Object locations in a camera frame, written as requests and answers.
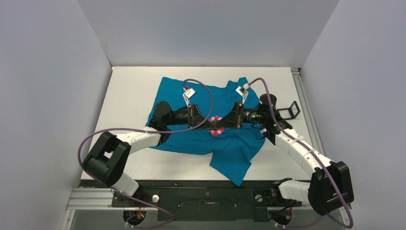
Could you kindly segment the blue t-shirt garment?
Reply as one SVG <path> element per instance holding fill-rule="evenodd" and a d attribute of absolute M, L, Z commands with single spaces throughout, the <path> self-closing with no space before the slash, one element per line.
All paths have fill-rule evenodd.
<path fill-rule="evenodd" d="M 236 92 L 238 86 L 243 86 L 248 80 L 245 77 L 238 81 L 228 81 L 223 88 L 216 86 L 203 87 L 198 83 L 188 82 L 187 87 L 196 90 L 191 103 L 197 104 L 203 116 L 224 117 L 233 108 L 235 102 L 242 97 Z M 173 134 L 158 150 L 179 152 L 185 154 L 212 154 L 210 166 L 235 185 L 241 185 L 251 166 L 251 159 L 259 152 L 265 143 L 258 137 L 259 132 L 249 124 L 241 129 L 226 128 L 222 134 L 213 137 L 208 130 L 186 131 L 187 125 L 169 126 Z"/>

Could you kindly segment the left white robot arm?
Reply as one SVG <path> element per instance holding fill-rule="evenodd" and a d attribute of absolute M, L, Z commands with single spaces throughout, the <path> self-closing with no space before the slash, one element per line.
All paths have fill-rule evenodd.
<path fill-rule="evenodd" d="M 84 171 L 103 185 L 123 193 L 129 205 L 137 206 L 142 202 L 143 193 L 139 190 L 138 182 L 124 172 L 129 155 L 164 144 L 170 136 L 168 126 L 171 125 L 197 125 L 199 129 L 214 127 L 209 119 L 199 123 L 202 119 L 194 104 L 173 111 L 168 102 L 159 102 L 148 126 L 141 131 L 118 135 L 102 132 L 83 161 Z"/>

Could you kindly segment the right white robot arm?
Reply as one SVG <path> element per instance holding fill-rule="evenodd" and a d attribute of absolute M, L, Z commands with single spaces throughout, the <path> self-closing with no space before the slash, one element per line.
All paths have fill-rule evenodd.
<path fill-rule="evenodd" d="M 270 191 L 271 201 L 277 205 L 287 200 L 310 204 L 324 216 L 354 201 L 350 170 L 342 162 L 334 162 L 320 154 L 304 141 L 287 118 L 276 109 L 276 97 L 263 94 L 255 108 L 245 108 L 236 102 L 231 112 L 223 118 L 213 118 L 216 128 L 240 129 L 250 124 L 273 145 L 286 152 L 310 177 L 310 182 L 282 179 Z"/>

